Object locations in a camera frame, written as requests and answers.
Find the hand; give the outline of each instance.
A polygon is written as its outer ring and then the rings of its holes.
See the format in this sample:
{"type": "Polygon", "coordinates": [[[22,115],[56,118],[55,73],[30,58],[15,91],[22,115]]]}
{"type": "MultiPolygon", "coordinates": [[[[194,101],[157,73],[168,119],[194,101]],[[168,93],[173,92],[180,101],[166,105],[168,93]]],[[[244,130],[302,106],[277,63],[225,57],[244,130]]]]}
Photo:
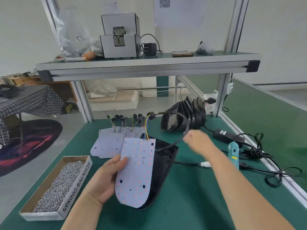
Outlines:
{"type": "Polygon", "coordinates": [[[218,150],[209,136],[201,130],[188,131],[183,141],[189,145],[190,149],[206,159],[212,152],[218,150]]]}
{"type": "Polygon", "coordinates": [[[119,170],[127,164],[128,158],[120,160],[117,155],[101,166],[84,188],[82,194],[87,194],[104,204],[115,192],[115,180],[119,170]]]}

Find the gray floor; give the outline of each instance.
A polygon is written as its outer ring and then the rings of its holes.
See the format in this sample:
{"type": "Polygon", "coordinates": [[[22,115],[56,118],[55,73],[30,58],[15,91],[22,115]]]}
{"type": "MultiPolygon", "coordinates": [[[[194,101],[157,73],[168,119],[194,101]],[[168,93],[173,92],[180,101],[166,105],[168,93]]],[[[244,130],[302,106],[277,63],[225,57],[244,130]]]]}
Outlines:
{"type": "MultiPolygon", "coordinates": [[[[148,112],[166,111],[174,104],[174,96],[169,97],[142,97],[139,98],[138,108],[133,110],[123,111],[106,111],[108,115],[115,116],[123,115],[130,117],[133,114],[146,115],[148,112]]],[[[106,119],[106,114],[102,111],[93,112],[94,119],[106,119]]],[[[24,121],[40,119],[30,114],[22,114],[24,121]]],[[[69,115],[60,115],[55,117],[48,117],[59,121],[63,125],[63,131],[59,138],[46,151],[40,154],[31,162],[22,166],[21,168],[0,177],[0,223],[11,212],[15,205],[27,193],[31,186],[52,163],[56,156],[64,149],[67,143],[74,137],[74,135],[83,126],[84,120],[80,112],[73,112],[69,115]]]]}
{"type": "Polygon", "coordinates": [[[307,107],[307,89],[305,88],[272,90],[270,92],[286,98],[298,105],[307,107]]]}

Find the white power outlet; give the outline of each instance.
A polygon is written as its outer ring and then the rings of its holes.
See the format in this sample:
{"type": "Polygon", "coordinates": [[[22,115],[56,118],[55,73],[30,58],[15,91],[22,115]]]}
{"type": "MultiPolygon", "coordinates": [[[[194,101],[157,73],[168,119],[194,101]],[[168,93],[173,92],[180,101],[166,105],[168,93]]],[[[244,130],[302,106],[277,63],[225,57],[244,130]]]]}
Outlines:
{"type": "MultiPolygon", "coordinates": [[[[217,95],[218,95],[218,92],[216,90],[213,93],[204,94],[204,100],[208,100],[208,98],[210,98],[210,97],[212,97],[215,100],[217,100],[217,95]]],[[[209,104],[209,103],[205,102],[204,105],[205,105],[206,114],[207,115],[212,115],[213,112],[214,112],[215,103],[209,104]]]]}

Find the checkered cloth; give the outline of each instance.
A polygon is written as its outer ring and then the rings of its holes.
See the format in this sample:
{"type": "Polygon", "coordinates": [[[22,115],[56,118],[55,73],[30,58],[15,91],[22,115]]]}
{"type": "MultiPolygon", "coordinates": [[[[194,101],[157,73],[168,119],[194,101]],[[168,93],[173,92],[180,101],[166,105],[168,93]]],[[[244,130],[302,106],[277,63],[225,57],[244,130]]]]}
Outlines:
{"type": "Polygon", "coordinates": [[[18,96],[0,103],[0,144],[6,145],[10,140],[4,117],[21,112],[43,117],[58,115],[62,105],[63,101],[48,85],[21,88],[18,96]]]}

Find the shelf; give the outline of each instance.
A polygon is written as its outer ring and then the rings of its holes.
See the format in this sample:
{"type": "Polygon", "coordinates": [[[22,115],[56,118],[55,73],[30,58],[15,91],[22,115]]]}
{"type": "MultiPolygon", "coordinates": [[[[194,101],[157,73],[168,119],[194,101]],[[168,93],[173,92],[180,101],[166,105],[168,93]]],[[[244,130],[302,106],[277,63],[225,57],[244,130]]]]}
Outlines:
{"type": "Polygon", "coordinates": [[[174,58],[171,53],[165,53],[157,54],[155,58],[51,61],[37,64],[36,68],[48,70],[53,81],[244,73],[250,61],[259,61],[260,57],[259,54],[253,53],[216,51],[213,55],[196,54],[194,57],[174,58]]]}

